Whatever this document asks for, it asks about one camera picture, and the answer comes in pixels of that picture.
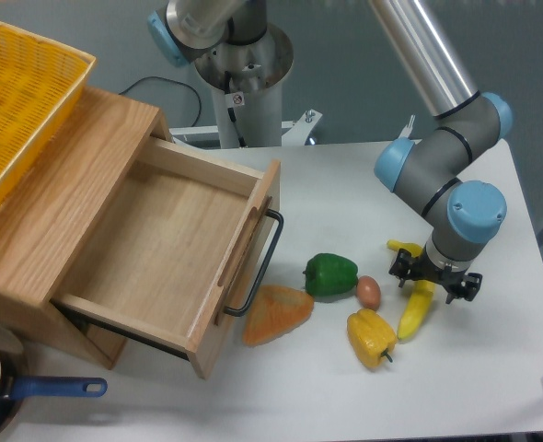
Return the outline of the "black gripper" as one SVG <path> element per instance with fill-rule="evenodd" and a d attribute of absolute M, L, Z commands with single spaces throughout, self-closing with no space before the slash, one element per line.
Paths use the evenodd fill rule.
<path fill-rule="evenodd" d="M 481 273 L 466 273 L 470 261 L 455 262 L 432 260 L 426 251 L 414 258 L 409 250 L 399 249 L 388 273 L 398 280 L 398 287 L 412 281 L 429 281 L 440 285 L 447 293 L 445 303 L 451 304 L 456 299 L 472 302 L 478 294 Z"/>

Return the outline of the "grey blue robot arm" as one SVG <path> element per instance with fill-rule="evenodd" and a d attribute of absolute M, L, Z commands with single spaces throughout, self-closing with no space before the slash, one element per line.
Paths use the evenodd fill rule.
<path fill-rule="evenodd" d="M 381 183 L 433 229 L 421 253 L 400 252 L 390 273 L 438 284 L 449 300 L 470 301 L 482 280 L 470 264 L 499 231 L 507 206 L 493 185 L 459 175 L 511 130 L 511 108 L 477 89 L 422 2 L 371 7 L 437 122 L 419 142 L 392 141 L 375 163 Z M 281 143 L 281 86 L 294 50 L 268 21 L 265 2 L 170 1 L 147 27 L 171 64 L 193 65 L 211 88 L 222 147 Z"/>

